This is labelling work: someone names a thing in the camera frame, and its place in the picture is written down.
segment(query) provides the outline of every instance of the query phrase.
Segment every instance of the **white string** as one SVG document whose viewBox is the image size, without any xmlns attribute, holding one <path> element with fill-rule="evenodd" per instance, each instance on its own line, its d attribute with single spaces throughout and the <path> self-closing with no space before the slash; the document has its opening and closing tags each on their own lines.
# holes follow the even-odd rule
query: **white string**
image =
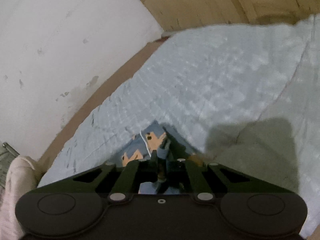
<svg viewBox="0 0 320 240">
<path fill-rule="evenodd" d="M 151 153 L 150 153 L 150 151 L 149 151 L 148 143 L 147 143 L 147 141 L 144 139 L 144 137 L 142 136 L 141 131 L 140 131 L 140 135 L 141 135 L 142 140 L 144 141 L 144 144 L 146 145 L 148 154 L 149 154 L 149 156 L 150 156 L 150 158 L 151 158 Z"/>
</svg>

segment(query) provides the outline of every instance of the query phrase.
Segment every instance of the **metal rivet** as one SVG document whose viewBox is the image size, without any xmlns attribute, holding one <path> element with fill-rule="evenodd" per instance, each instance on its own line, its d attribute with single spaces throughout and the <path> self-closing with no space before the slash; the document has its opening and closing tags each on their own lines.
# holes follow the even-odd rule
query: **metal rivet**
<svg viewBox="0 0 320 240">
<path fill-rule="evenodd" d="M 109 198 L 113 201 L 122 201 L 125 199 L 125 194 L 123 193 L 113 193 L 109 196 Z"/>
<path fill-rule="evenodd" d="M 203 200 L 203 201 L 209 201 L 213 199 L 213 195 L 211 193 L 199 193 L 198 194 L 198 199 Z"/>
<path fill-rule="evenodd" d="M 158 199 L 159 204 L 164 204 L 165 202 L 166 202 L 165 199 Z"/>
</svg>

